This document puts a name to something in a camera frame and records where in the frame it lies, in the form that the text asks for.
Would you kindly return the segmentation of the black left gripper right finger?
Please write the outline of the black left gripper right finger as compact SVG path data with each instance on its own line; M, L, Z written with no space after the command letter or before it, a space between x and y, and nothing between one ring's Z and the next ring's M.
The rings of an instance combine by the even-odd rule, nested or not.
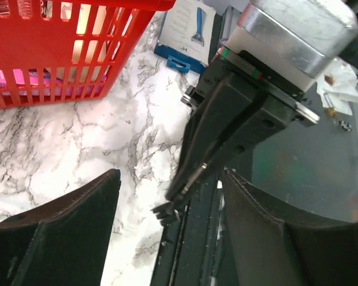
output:
M240 285L358 285L358 222L299 209L231 169L223 195Z

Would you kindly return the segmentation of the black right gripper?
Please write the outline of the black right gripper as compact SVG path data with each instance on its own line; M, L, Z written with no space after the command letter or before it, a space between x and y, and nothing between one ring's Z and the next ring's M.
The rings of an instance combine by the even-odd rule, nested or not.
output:
M292 122L318 124L304 92L248 51L223 48L182 97L192 113L177 173L165 195L187 200L191 186Z

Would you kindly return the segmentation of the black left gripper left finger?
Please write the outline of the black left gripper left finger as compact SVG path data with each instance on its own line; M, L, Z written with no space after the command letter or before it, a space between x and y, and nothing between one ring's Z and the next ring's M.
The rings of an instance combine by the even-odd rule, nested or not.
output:
M121 173L0 222L0 285L100 285Z

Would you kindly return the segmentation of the black headed key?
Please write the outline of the black headed key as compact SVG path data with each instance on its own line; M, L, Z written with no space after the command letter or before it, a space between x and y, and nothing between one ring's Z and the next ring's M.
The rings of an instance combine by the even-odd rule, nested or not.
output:
M188 178L186 183L179 189L179 192L167 203L161 204L152 209L158 221L162 226L180 220L180 208L183 207L190 198L189 191L195 182L198 181L200 175L207 168L206 163L202 163Z

